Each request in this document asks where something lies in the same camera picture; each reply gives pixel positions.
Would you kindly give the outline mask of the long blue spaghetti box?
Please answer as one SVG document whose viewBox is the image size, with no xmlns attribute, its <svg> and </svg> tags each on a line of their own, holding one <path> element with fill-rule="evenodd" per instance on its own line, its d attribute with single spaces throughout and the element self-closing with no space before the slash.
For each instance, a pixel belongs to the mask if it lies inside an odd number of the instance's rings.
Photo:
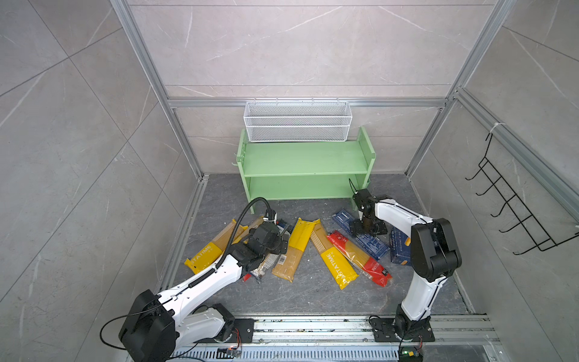
<svg viewBox="0 0 579 362">
<path fill-rule="evenodd" d="M 359 220 L 355 219 L 346 209 L 333 214 L 333 220 L 349 238 L 352 238 L 373 259 L 380 260 L 390 251 L 390 247 L 381 239 L 363 232 L 354 232 L 354 223 L 359 222 Z"/>
</svg>

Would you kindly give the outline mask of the blue Barilla rigatoni box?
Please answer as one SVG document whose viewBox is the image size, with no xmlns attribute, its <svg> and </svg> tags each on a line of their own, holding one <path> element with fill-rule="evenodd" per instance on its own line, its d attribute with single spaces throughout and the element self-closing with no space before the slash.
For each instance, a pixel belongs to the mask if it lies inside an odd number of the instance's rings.
<svg viewBox="0 0 579 362">
<path fill-rule="evenodd" d="M 398 265 L 412 265 L 411 239 L 401 230 L 392 227 L 390 233 L 391 262 Z"/>
</svg>

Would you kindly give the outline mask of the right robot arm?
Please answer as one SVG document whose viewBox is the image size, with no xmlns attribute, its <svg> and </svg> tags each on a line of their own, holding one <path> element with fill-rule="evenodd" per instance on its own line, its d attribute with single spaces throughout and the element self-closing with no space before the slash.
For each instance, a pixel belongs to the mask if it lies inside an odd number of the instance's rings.
<svg viewBox="0 0 579 362">
<path fill-rule="evenodd" d="M 434 301 L 454 271 L 462 264 L 451 223 L 432 219 L 404 207 L 392 198 L 379 199 L 368 189 L 354 192 L 360 211 L 355 232 L 382 235 L 387 225 L 410 238 L 410 262 L 414 275 L 407 295 L 399 304 L 394 331 L 402 341 L 423 336 L 430 327 Z"/>
</svg>

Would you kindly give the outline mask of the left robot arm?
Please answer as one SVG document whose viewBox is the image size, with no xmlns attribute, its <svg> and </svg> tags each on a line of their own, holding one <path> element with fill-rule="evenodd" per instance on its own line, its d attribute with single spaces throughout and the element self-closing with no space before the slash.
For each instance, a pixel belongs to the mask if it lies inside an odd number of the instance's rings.
<svg viewBox="0 0 579 362">
<path fill-rule="evenodd" d="M 285 254 L 283 229 L 265 221 L 202 272 L 164 291 L 142 292 L 122 316 L 119 340 L 134 361 L 166 361 L 176 348 L 203 339 L 225 339 L 234 317 L 222 306 L 196 310 L 221 289 L 257 269 L 268 255 Z"/>
</svg>

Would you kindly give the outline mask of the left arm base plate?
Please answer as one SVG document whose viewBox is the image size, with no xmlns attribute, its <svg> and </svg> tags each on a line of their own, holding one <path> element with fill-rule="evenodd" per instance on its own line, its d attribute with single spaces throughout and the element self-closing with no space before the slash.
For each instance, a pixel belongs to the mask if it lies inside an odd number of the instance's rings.
<svg viewBox="0 0 579 362">
<path fill-rule="evenodd" d="M 213 337 L 216 342 L 234 342 L 241 344 L 253 342 L 254 326 L 256 320 L 252 318 L 235 319 L 227 321 L 224 327 Z"/>
</svg>

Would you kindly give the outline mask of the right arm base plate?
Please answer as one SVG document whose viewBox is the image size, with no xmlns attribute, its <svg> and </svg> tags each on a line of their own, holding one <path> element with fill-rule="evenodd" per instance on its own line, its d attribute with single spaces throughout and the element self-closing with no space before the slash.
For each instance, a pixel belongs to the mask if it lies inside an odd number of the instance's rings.
<svg viewBox="0 0 579 362">
<path fill-rule="evenodd" d="M 431 317 L 420 321 L 404 321 L 399 318 L 368 318 L 376 342 L 434 342 Z"/>
</svg>

